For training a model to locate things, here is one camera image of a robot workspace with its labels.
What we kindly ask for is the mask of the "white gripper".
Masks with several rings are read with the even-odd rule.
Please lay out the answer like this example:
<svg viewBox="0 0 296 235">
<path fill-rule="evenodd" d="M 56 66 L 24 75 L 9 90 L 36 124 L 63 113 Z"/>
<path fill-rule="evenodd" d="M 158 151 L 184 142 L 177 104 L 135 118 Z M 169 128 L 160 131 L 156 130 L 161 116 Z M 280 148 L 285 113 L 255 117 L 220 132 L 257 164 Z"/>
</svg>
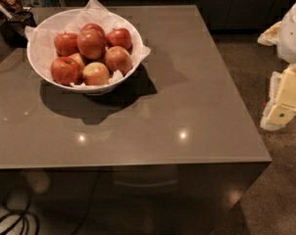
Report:
<svg viewBox="0 0 296 235">
<path fill-rule="evenodd" d="M 290 65 L 283 71 L 274 71 L 270 81 L 270 100 L 261 118 L 260 127 L 275 131 L 296 117 L 296 2 L 277 22 L 257 39 L 265 46 L 276 45 L 277 55 Z"/>
</svg>

